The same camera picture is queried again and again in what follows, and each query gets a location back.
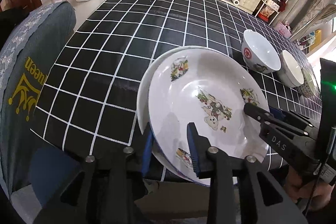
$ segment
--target patterned bowl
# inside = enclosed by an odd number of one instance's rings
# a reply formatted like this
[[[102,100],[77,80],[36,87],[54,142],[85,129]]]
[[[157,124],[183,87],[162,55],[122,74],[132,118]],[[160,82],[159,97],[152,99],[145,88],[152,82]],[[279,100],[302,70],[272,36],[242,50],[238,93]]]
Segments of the patterned bowl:
[[[241,53],[247,66],[260,73],[271,73],[281,68],[279,55],[272,44],[260,33],[244,31]]]
[[[297,88],[297,91],[302,94],[304,97],[312,97],[315,95],[315,85],[313,82],[313,78],[308,70],[302,68],[302,74],[304,78],[304,82],[301,86]]]

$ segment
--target table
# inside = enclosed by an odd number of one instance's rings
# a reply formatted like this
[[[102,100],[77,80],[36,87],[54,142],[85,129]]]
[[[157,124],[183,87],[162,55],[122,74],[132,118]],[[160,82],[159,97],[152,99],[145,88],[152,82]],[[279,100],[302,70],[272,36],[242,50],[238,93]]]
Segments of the table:
[[[249,70],[241,54],[243,32],[264,35],[280,53],[290,51],[312,72],[305,55],[285,37],[242,10],[219,0],[106,0],[75,32],[53,65],[35,108],[31,131],[80,156],[102,156],[132,144],[140,133],[136,99],[142,75],[158,56],[180,46],[216,49],[256,80],[268,104],[317,121],[319,94],[304,98],[276,73]],[[181,181],[152,157],[148,178]],[[269,150],[263,164],[283,160]]]

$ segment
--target ceramic plate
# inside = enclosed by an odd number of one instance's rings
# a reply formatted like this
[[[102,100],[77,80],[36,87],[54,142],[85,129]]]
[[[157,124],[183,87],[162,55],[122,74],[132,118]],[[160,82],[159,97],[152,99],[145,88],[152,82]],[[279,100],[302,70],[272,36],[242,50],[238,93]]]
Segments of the ceramic plate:
[[[140,127],[140,131],[143,134],[144,130],[146,128],[146,124],[149,122],[149,112],[148,112],[148,92],[149,92],[149,86],[153,77],[154,72],[156,69],[161,65],[161,63],[169,56],[176,52],[180,52],[182,50],[186,49],[192,49],[192,48],[202,48],[206,50],[216,51],[210,48],[201,47],[201,46],[185,46],[185,47],[177,47],[170,51],[165,52],[164,54],[160,55],[146,70],[145,74],[143,75],[141,79],[141,83],[138,89],[137,99],[136,99],[136,112],[138,117],[138,123]],[[162,152],[160,151],[160,148],[157,146],[157,144],[154,142],[153,144],[153,155],[157,160],[165,166],[170,172],[173,174],[189,180],[187,177],[179,173],[164,157]]]
[[[194,122],[200,135],[228,155],[254,155],[263,161],[268,145],[259,138],[260,123],[243,113],[251,102],[269,111],[256,81],[233,59],[218,52],[189,49],[166,58],[149,89],[151,127],[167,160],[192,181],[186,126]]]

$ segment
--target red logo on bowl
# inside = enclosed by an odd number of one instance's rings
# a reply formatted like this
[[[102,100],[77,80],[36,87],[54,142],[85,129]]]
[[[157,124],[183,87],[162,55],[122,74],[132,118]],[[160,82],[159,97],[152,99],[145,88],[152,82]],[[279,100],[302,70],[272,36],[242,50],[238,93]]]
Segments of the red logo on bowl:
[[[247,59],[251,59],[252,57],[251,51],[248,48],[244,49],[244,55]]]

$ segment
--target ceramic bowl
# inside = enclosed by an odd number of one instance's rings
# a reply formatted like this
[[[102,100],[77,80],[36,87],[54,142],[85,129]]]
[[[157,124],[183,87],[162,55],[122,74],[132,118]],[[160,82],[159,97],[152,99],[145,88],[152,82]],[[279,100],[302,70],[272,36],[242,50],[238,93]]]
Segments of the ceramic bowl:
[[[303,84],[303,74],[301,68],[290,52],[284,50],[280,53],[281,69],[277,74],[281,82],[290,87],[295,88]]]
[[[311,74],[309,73],[309,71],[306,70],[305,68],[302,68],[301,71],[303,74],[304,82],[303,82],[303,85],[297,88],[297,90],[304,97],[307,97],[307,98],[312,97],[315,95],[315,85],[313,82],[313,78]]]
[[[252,30],[244,31],[241,52],[247,66],[261,73],[271,73],[281,68],[278,53],[271,43],[260,33]]]

